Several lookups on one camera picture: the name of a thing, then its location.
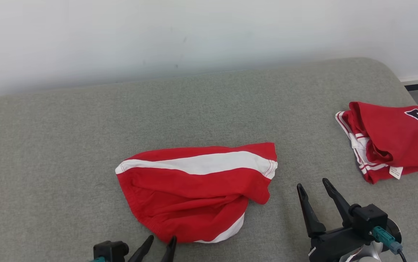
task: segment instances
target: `cable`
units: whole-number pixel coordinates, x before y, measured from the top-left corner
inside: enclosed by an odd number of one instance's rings
[[[401,249],[398,249],[398,254],[400,254],[401,260],[403,260],[403,262],[407,262],[406,257],[403,255],[403,251],[401,251]]]

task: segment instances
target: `white trim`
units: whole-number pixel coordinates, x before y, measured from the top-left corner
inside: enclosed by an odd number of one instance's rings
[[[372,163],[367,159],[367,143],[369,142],[368,137],[360,137],[356,138],[357,136],[363,136],[362,133],[354,134],[348,123],[346,123],[343,119],[343,111],[338,112],[335,114],[335,120],[338,124],[342,127],[345,131],[348,139],[351,141],[351,147],[356,155],[356,162],[359,164],[359,169],[363,174],[367,174],[368,170],[379,170],[388,166],[387,164],[376,164]]]
[[[115,173],[121,174],[134,167],[149,167],[175,169],[192,175],[207,175],[237,168],[249,168],[260,172],[268,179],[272,179],[275,176],[277,166],[276,161],[265,159],[248,151],[237,151],[162,161],[129,159],[123,161],[115,169]]]
[[[223,231],[222,233],[220,233],[216,238],[214,238],[214,240],[212,241],[204,241],[204,240],[198,240],[195,242],[198,243],[217,243],[223,240],[227,240],[230,237],[233,237],[234,235],[236,235],[238,233],[238,231],[241,229],[241,227],[243,226],[244,223],[244,213],[242,214],[242,216],[233,223],[233,225],[231,225],[227,230]]]

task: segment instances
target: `metal part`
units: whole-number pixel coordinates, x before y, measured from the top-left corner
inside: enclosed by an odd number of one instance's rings
[[[339,262],[354,262],[359,261],[364,257],[372,257],[380,261],[380,253],[382,252],[383,244],[378,242],[371,242],[370,245],[363,245],[354,252],[344,255]]]
[[[380,260],[375,259],[373,257],[363,257],[360,260],[358,260],[357,262],[379,262]]]

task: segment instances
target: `red jersey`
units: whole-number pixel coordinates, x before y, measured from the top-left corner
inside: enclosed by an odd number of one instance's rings
[[[215,243],[242,227],[248,200],[265,204],[273,143],[139,153],[115,170],[134,216],[163,242]]]
[[[402,167],[402,175],[418,171],[418,106],[351,102],[350,110],[335,118],[350,139],[367,182],[392,178],[393,167]]]

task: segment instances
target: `clothing tag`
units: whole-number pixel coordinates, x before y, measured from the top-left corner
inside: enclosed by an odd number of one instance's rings
[[[394,176],[396,179],[400,179],[401,173],[403,173],[403,167],[390,167],[390,175]]]

